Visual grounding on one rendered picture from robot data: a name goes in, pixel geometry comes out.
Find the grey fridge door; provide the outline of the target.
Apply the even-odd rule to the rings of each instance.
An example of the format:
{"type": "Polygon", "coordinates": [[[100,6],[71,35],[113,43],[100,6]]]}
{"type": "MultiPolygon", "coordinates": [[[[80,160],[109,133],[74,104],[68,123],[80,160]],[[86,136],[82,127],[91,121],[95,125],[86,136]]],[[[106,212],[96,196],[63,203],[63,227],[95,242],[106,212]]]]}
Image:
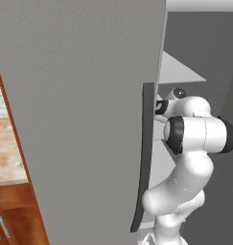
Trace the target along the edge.
{"type": "Polygon", "coordinates": [[[166,0],[0,0],[0,75],[50,245],[136,245],[142,89],[166,0]]]}

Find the pale grey fridge shelf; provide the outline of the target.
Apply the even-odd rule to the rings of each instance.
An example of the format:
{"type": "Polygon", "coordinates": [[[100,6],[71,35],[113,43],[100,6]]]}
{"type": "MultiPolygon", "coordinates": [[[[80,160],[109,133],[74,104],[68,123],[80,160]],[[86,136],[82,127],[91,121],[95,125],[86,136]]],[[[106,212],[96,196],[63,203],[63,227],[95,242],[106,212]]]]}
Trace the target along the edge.
{"type": "Polygon", "coordinates": [[[174,84],[187,82],[205,82],[205,78],[164,52],[162,54],[158,83],[174,84]]]}

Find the brown wooden cupboard side panel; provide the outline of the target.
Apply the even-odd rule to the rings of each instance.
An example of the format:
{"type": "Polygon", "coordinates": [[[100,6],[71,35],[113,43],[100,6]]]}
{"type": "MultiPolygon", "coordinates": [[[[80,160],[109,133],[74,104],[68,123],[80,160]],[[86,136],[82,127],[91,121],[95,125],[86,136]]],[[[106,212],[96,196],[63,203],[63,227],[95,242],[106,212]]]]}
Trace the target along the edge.
{"type": "MultiPolygon", "coordinates": [[[[35,192],[22,152],[6,91],[0,75],[0,186],[28,183],[35,192]]],[[[10,245],[0,227],[0,245],[10,245]]]]}

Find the grey fridge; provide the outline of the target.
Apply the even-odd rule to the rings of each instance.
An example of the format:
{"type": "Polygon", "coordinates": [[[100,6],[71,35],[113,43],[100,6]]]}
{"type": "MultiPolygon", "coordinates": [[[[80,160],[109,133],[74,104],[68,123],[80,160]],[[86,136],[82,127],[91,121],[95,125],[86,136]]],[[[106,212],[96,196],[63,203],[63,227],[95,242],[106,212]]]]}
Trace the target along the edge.
{"type": "MultiPolygon", "coordinates": [[[[187,84],[212,104],[212,111],[233,123],[233,12],[172,12],[164,50],[206,79],[187,84]]],[[[208,198],[181,231],[190,245],[233,245],[233,151],[214,154],[215,173],[208,198]]]]}

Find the brown wooden drawer front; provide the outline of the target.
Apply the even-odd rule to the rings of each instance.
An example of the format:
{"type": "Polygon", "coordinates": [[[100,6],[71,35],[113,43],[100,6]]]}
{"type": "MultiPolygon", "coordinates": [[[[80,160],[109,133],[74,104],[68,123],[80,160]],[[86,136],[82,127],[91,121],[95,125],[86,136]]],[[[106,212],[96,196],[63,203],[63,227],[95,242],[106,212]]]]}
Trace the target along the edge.
{"type": "Polygon", "coordinates": [[[0,186],[0,210],[31,206],[35,198],[28,183],[0,186]]]}

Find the brown wooden cupboard door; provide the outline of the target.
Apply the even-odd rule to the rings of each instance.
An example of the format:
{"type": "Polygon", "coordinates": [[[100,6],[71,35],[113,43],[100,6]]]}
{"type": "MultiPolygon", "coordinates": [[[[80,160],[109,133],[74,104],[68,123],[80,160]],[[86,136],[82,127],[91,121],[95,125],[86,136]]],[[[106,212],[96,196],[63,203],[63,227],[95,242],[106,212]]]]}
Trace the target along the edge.
{"type": "Polygon", "coordinates": [[[1,210],[11,238],[10,245],[49,245],[39,210],[36,206],[1,210]]]}

